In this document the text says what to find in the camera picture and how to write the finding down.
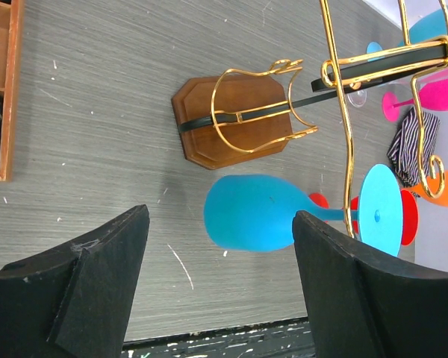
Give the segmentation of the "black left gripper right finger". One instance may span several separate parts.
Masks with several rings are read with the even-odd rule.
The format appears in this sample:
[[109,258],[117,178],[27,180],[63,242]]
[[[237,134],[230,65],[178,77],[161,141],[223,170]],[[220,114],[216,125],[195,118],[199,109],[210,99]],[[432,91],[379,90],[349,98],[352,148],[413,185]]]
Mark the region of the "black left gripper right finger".
[[393,257],[305,211],[293,238],[318,357],[448,357],[448,272]]

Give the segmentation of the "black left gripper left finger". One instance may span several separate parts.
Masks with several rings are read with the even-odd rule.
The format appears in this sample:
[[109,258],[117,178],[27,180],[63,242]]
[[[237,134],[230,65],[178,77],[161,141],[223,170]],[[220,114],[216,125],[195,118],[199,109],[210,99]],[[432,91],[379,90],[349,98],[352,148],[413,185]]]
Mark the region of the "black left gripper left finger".
[[0,269],[0,357],[118,357],[148,233],[137,205]]

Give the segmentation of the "red wine glass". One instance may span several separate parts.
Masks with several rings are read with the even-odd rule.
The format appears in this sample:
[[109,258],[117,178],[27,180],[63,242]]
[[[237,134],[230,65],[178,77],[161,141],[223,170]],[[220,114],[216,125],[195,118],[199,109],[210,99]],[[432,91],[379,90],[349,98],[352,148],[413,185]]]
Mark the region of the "red wine glass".
[[[419,212],[416,199],[409,191],[402,189],[400,190],[400,194],[403,214],[401,245],[408,246],[414,241],[417,235]],[[309,198],[318,206],[329,208],[329,203],[323,194],[313,192],[309,195]],[[351,200],[350,207],[351,210],[358,209],[358,196]],[[354,231],[359,234],[357,221],[352,221],[352,226]]]

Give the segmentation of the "striped cloth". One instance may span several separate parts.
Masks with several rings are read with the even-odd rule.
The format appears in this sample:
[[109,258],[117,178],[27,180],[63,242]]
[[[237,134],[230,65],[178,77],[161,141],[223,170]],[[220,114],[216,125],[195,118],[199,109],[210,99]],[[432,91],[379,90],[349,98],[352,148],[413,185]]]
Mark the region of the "striped cloth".
[[[429,158],[434,154],[440,119],[434,114],[423,111],[425,136],[423,140],[423,167],[429,175]],[[419,121],[415,108],[411,107],[400,122],[396,134],[387,152],[393,171],[403,187],[412,187],[420,183],[418,170]]]

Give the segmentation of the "clear wine glass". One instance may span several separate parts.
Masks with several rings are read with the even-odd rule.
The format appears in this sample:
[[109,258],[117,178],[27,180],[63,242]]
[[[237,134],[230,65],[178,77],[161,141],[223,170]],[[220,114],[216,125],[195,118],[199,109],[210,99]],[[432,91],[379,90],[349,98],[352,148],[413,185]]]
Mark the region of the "clear wine glass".
[[353,83],[349,85],[349,92],[346,97],[353,107],[361,108],[366,103],[367,91],[362,83]]

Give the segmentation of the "magenta wine glass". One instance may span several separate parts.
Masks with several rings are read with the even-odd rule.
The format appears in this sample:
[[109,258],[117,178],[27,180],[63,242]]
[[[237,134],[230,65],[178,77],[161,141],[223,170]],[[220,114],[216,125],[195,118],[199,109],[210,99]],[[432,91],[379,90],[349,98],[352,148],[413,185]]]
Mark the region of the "magenta wine glass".
[[[424,77],[418,94],[422,108],[448,111],[448,69]],[[386,92],[382,98],[382,112],[389,122],[395,122],[399,118],[400,108],[413,104],[414,99],[399,101],[394,93]]]

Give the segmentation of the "gold wire wine glass rack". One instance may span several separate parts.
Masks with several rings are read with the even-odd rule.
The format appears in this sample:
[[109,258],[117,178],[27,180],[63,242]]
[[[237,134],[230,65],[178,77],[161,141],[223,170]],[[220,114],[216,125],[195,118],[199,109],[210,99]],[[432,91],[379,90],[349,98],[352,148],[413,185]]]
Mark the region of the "gold wire wine glass rack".
[[292,89],[276,81],[279,75],[296,77],[301,60],[281,59],[263,72],[227,69],[218,77],[192,78],[172,97],[176,125],[185,157],[207,169],[219,169],[282,150],[286,144],[317,132],[317,126],[303,122],[294,131],[291,120],[297,109],[311,102],[337,98],[346,137],[346,171],[343,182],[343,222],[352,225],[351,186],[355,162],[354,141],[346,103],[348,94],[448,69],[448,5],[440,3],[444,29],[415,41],[408,27],[406,4],[399,2],[403,44],[372,54],[340,57],[327,1],[320,2],[329,58],[313,82],[314,96],[295,101]]

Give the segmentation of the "light blue wine glass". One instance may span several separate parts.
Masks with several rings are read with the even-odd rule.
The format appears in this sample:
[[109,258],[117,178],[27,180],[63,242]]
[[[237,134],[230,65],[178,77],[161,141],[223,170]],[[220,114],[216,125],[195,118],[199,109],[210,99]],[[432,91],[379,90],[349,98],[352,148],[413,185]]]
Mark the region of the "light blue wine glass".
[[[401,23],[397,1],[366,1],[366,3],[386,18],[393,28],[400,31]],[[439,1],[405,1],[405,6],[412,43],[447,35],[444,14]],[[369,54],[402,44],[401,32],[399,32],[398,41],[392,40],[390,31],[381,30],[378,25],[372,24],[370,26],[370,42],[367,45],[366,52]]]

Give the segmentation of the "wooden compartment tray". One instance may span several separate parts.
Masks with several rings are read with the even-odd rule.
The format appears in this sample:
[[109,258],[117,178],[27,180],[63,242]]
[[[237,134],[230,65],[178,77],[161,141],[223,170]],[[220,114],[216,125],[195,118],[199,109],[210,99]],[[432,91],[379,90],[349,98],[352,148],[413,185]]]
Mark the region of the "wooden compartment tray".
[[11,180],[24,18],[24,1],[0,1],[0,181]]

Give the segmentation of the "blue wine glass front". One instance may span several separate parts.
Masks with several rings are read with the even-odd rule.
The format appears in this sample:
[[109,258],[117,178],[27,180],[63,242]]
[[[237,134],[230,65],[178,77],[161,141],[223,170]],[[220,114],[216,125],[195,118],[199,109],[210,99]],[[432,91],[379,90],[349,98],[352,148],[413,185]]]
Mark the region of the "blue wine glass front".
[[[343,221],[342,209],[315,204],[291,182],[270,175],[227,175],[209,190],[203,209],[208,236],[221,248],[268,252],[293,244],[292,221],[306,211],[322,221]],[[351,212],[360,240],[391,256],[400,250],[403,208],[399,184],[383,164],[364,178]]]

